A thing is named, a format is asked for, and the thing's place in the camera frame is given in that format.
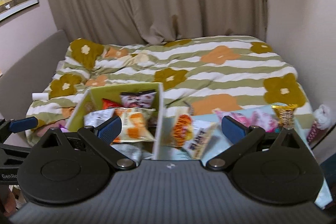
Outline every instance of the bedspread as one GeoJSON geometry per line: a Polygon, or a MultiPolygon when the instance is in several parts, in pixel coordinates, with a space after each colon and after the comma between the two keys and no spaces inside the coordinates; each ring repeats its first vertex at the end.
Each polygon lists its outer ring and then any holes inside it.
{"type": "MultiPolygon", "coordinates": [[[[233,111],[276,102],[298,104],[296,118],[310,128],[310,103],[297,82],[297,71],[272,48],[249,36],[183,39],[163,46],[100,45],[73,41],[63,67],[44,92],[49,100],[34,101],[27,116],[38,127],[67,119],[90,86],[162,82],[166,117],[177,107],[192,107],[194,115],[213,109],[233,111]]],[[[38,141],[27,131],[28,141],[38,141]]]]}

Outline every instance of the light blue surface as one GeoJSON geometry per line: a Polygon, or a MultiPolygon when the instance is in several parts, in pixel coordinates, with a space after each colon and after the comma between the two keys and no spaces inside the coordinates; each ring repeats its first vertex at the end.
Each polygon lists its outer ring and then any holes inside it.
{"type": "MultiPolygon", "coordinates": [[[[260,107],[259,109],[271,115],[275,115],[273,109],[270,106],[260,107]]],[[[253,110],[254,109],[251,108],[251,109],[244,109],[244,110],[239,110],[235,112],[239,112],[245,115],[246,117],[250,117],[252,115],[253,110]]],[[[218,127],[213,132],[211,140],[207,148],[205,149],[204,155],[202,157],[202,163],[203,165],[205,165],[208,160],[212,159],[219,153],[228,149],[232,145],[232,143],[230,143],[230,141],[223,135],[217,115],[207,114],[207,115],[201,115],[201,116],[193,116],[193,119],[209,121],[209,122],[216,122],[218,124],[218,127]]],[[[170,134],[171,129],[173,127],[173,121],[174,121],[173,118],[164,119],[163,128],[162,128],[163,138],[167,137],[170,134]]],[[[301,137],[301,139],[304,141],[304,143],[307,145],[310,152],[312,153],[308,145],[307,139],[306,139],[307,130],[303,130],[300,127],[299,123],[296,121],[295,121],[295,130],[298,133],[298,135],[301,137]]],[[[169,147],[169,146],[161,146],[159,160],[190,160],[190,157],[188,153],[185,151],[181,151],[176,148],[169,147]]],[[[326,180],[324,180],[323,186],[321,188],[319,196],[317,197],[315,201],[315,204],[319,206],[320,208],[324,208],[331,201],[332,201],[332,197],[330,194],[330,190],[329,190],[326,180]]]]}

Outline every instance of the red snack bag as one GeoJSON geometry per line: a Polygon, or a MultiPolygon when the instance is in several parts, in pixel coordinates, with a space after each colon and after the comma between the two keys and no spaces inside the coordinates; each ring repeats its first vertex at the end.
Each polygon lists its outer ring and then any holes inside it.
{"type": "Polygon", "coordinates": [[[108,108],[115,108],[115,107],[122,107],[121,104],[108,100],[108,99],[102,99],[103,102],[103,108],[102,109],[108,109],[108,108]]]}

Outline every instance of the gray headboard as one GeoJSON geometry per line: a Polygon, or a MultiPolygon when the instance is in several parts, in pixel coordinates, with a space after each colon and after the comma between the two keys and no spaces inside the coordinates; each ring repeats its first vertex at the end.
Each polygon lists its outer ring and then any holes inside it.
{"type": "Polygon", "coordinates": [[[6,119],[25,118],[32,93],[42,92],[48,86],[68,46],[65,32],[58,31],[4,73],[0,78],[0,113],[6,119]]]}

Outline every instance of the white logo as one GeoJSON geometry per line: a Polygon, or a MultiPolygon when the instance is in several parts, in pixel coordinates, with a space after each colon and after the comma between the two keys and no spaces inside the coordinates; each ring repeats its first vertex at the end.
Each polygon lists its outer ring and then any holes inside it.
{"type": "Polygon", "coordinates": [[[167,168],[169,169],[174,169],[176,167],[175,164],[167,164],[167,168]]]}

